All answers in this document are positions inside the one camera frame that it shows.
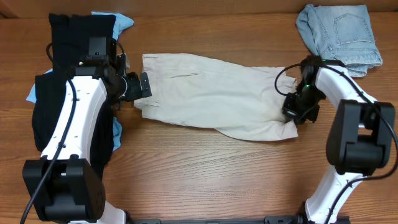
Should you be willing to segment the light blue shirt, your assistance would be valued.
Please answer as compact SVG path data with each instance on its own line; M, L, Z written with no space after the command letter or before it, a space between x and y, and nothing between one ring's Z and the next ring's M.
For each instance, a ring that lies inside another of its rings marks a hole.
M113 27L113 38L116 40L118 40L119 35L124 30L126 30L134 25L134 21L131 18L124 16L121 13L92 11L91 14L93 16L96 15L96 16L115 16L116 17L116 20L114 22L114 27ZM32 86L30 93L27 96L26 100L29 102L32 102L32 103L36 103L37 97L36 97L35 85ZM117 120L117 118L114 116L113 117L113 142L114 142L113 151L117 150L121 146L122 130L123 130L122 125Z

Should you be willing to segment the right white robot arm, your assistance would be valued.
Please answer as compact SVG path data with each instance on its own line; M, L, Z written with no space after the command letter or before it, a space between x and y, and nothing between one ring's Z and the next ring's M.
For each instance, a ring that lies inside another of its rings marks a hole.
M362 182L380 180L396 170L375 176L386 166L394 132L395 108L368 95L349 75L339 60L308 56L297 65L301 82L296 91L286 93L282 113L295 124L315 122L319 102L328 99L336 108L326 141L329 167L316 191L296 215L267 217L265 223L349 223L338 213L354 189Z

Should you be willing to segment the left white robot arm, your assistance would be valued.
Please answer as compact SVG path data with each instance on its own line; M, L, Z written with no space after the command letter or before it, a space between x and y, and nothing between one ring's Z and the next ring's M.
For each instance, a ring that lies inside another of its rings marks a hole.
M40 159L27 160L22 176L30 200L21 217L34 208L43 222L132 223L130 214L106 200L102 180L91 166L93 133L107 103L150 97L148 75L127 73L122 45L112 37L92 37L88 53L64 71L63 107Z

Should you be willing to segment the black garment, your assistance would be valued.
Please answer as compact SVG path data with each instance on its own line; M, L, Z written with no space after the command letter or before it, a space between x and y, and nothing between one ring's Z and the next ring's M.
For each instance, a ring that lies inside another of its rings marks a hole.
M32 128L38 151L42 152L49 143L60 116L67 82L65 72L70 72L70 67L88 53L90 37L113 36L115 20L114 15L49 15L55 65L53 72L35 77ZM99 178L114 148L113 119L113 109L105 102L97 117L90 149L91 167Z

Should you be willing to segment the beige shorts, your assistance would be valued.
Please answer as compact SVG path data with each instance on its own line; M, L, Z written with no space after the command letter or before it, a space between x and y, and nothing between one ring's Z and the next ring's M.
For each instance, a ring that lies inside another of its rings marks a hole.
M144 54L152 95L136 100L142 117L169 124L215 129L247 141L298 136L282 114L296 86L280 67L245 67L193 54Z

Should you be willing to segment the folded blue jeans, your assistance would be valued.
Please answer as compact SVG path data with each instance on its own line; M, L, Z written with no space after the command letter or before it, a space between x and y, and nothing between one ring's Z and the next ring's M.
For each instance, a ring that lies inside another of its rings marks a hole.
M365 5L307 4L295 24L312 54L343 62L352 77L363 77L369 69L382 65Z

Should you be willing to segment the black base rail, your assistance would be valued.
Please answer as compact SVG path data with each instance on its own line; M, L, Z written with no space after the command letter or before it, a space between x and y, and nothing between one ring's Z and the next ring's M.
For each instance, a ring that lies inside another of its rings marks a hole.
M301 215L268 216L262 219L220 219L220 220L133 220L127 217L127 224L305 224L312 223Z

